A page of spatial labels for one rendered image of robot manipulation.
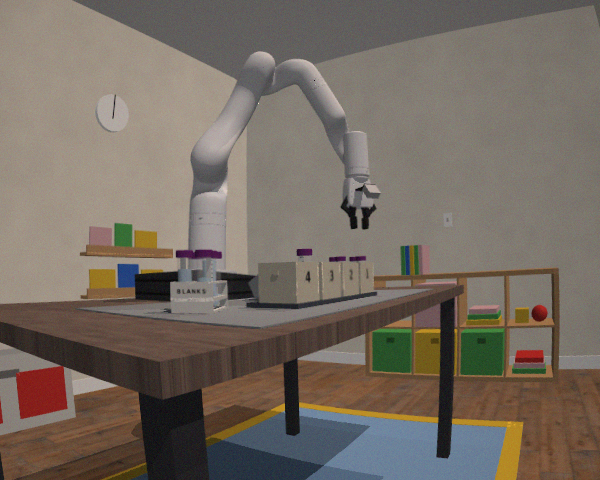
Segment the white tube rack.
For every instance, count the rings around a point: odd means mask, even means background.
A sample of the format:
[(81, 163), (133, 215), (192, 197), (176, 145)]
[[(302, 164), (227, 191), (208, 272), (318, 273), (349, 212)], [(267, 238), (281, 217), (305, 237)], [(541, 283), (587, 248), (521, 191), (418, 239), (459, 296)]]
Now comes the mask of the white tube rack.
[[(216, 283), (222, 283), (222, 295), (213, 296)], [(228, 308), (227, 280), (170, 282), (170, 293), (171, 313), (214, 314)], [(214, 301), (218, 300), (221, 301), (214, 307)]]

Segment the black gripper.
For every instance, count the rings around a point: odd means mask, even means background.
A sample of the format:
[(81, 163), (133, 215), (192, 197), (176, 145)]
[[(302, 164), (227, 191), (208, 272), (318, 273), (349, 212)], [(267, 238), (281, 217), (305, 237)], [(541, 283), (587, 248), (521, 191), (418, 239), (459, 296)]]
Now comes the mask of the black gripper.
[(372, 212), (376, 210), (373, 199), (367, 198), (363, 191), (355, 191), (355, 189), (363, 187), (364, 183), (371, 184), (366, 176), (352, 176), (344, 180), (343, 203), (341, 209), (343, 209), (348, 214), (348, 217), (350, 217), (351, 229), (357, 229), (357, 216), (355, 216), (356, 209), (362, 209), (363, 230), (369, 229), (369, 217)]

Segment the beige bucket adapter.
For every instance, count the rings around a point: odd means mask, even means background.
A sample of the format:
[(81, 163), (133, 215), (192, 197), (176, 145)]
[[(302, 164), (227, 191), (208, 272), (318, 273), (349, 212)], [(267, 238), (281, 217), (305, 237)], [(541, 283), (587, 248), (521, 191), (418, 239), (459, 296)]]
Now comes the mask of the beige bucket adapter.
[(320, 300), (319, 262), (258, 263), (259, 303)]
[(373, 262), (358, 262), (359, 294), (374, 292)]
[(319, 262), (320, 300), (341, 297), (340, 262)]
[(359, 294), (358, 262), (340, 262), (342, 297)]

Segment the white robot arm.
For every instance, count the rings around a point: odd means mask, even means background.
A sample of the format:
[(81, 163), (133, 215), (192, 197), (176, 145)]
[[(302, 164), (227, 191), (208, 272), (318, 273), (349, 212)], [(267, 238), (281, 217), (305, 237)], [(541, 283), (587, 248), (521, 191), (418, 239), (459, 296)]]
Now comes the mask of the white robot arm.
[(291, 85), (300, 87), (322, 121), (331, 145), (345, 165), (345, 178), (369, 177), (367, 135), (360, 131), (349, 131), (341, 105), (316, 67), (302, 59), (287, 60), (275, 67), (270, 54), (261, 51), (253, 53), (245, 62), (218, 119), (197, 141), (190, 157), (194, 174), (188, 250), (222, 252), (221, 272), (237, 274), (236, 271), (226, 270), (229, 155), (261, 96), (276, 93)]

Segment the grey flat mat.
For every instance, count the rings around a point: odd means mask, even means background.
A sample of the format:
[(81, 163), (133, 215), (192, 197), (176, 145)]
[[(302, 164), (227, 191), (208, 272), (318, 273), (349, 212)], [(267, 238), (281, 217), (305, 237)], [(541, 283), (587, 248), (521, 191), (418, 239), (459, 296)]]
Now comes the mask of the grey flat mat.
[[(342, 302), (330, 303), (325, 305), (301, 308), (301, 309), (282, 309), (282, 308), (253, 308), (246, 307), (248, 302), (257, 302), (245, 298), (245, 299), (234, 299), (228, 300), (228, 306), (237, 309), (239, 311), (227, 308), (214, 314), (193, 314), (193, 313), (171, 313), (171, 309), (161, 305), (159, 303), (144, 304), (145, 306), (153, 309), (149, 309), (140, 304), (136, 305), (120, 305), (120, 306), (103, 306), (103, 307), (86, 307), (75, 308), (76, 310), (84, 310), (91, 312), (205, 324), (205, 325), (216, 325), (216, 326), (227, 326), (227, 327), (239, 327), (239, 328), (251, 328), (251, 329), (264, 329), (293, 322), (308, 320), (339, 312), (344, 312), (352, 309), (357, 309), (373, 304), (378, 304), (433, 289), (413, 289), (405, 294), (397, 296), (392, 299), (383, 300), (398, 290), (374, 290), (377, 295), (358, 298), (353, 300), (347, 300)], [(99, 309), (98, 309), (99, 308)], [(115, 309), (114, 309), (115, 308)], [(131, 309), (132, 308), (132, 309)], [(116, 310), (117, 309), (117, 310)], [(134, 309), (134, 310), (133, 310)], [(119, 310), (119, 311), (118, 311)]]

